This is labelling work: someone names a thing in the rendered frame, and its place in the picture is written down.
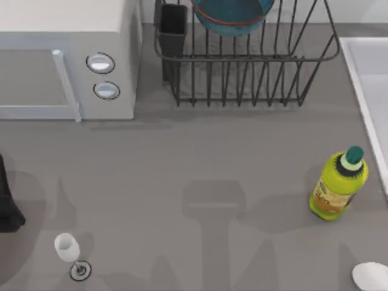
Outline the pale microwave oven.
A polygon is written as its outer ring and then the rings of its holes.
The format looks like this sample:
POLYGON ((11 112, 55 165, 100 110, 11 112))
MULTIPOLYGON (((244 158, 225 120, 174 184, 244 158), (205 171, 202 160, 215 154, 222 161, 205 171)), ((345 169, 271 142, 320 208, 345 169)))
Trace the pale microwave oven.
POLYGON ((52 50, 64 52, 82 121, 132 119, 142 47, 139 0, 0 0, 0 120, 72 119, 52 50), (86 57, 110 55, 115 69, 93 73, 86 57), (120 88, 114 100, 93 92, 120 88))

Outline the white rounded object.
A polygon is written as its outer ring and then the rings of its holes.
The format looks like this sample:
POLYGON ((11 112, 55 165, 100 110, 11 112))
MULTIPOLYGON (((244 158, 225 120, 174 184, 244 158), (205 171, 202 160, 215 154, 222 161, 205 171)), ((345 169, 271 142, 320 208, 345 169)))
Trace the white rounded object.
POLYGON ((364 262, 352 269, 352 279, 360 291, 388 291, 388 266, 364 262))

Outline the microwave knob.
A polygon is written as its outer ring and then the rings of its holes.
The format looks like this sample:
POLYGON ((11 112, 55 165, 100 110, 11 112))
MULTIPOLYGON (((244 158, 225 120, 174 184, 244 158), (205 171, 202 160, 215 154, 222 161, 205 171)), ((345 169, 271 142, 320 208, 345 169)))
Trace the microwave knob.
POLYGON ((120 88, 113 82, 101 82, 93 86, 94 94, 103 100, 114 100, 116 99, 121 91, 120 88))
POLYGON ((114 59, 102 52, 86 57, 86 65, 93 72, 97 74, 108 74, 115 69, 114 59))

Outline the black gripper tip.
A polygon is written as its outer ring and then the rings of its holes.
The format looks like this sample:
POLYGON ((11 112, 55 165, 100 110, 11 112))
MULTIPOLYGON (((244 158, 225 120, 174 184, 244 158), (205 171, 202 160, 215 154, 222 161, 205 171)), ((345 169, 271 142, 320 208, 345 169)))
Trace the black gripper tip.
POLYGON ((26 223, 9 188, 4 159, 0 154, 0 233, 15 233, 26 223))

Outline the green bottle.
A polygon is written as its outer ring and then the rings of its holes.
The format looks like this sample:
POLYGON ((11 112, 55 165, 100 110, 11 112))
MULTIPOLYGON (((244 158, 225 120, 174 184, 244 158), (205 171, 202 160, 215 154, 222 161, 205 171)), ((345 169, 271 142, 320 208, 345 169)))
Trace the green bottle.
POLYGON ((369 167, 362 147, 353 145, 332 155, 311 192, 310 210, 325 221, 337 220, 346 212, 368 177, 369 167))

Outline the black cutlery holder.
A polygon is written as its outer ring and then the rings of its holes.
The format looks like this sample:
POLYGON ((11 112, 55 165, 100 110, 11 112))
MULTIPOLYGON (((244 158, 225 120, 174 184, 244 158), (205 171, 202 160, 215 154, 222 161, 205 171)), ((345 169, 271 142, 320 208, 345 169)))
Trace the black cutlery holder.
POLYGON ((159 33, 158 41, 164 57, 182 58, 187 34, 187 17, 187 6, 155 0, 154 24, 159 33))

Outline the white wine glass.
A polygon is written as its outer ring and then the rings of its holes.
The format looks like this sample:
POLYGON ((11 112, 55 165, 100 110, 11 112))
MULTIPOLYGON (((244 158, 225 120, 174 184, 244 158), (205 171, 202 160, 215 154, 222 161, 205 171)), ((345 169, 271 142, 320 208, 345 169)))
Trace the white wine glass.
POLYGON ((54 239, 54 248, 59 258, 70 263, 69 275, 72 280, 82 282, 92 274, 92 265, 86 260, 80 260, 80 246, 71 233, 60 233, 54 239))

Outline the blue bowl with red rim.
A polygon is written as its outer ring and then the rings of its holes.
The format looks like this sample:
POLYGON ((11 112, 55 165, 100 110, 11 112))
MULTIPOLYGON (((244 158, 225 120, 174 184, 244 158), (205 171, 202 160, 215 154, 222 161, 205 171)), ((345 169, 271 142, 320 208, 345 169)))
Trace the blue bowl with red rim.
POLYGON ((275 0, 190 0, 204 28, 221 36, 248 35, 264 23, 275 0))

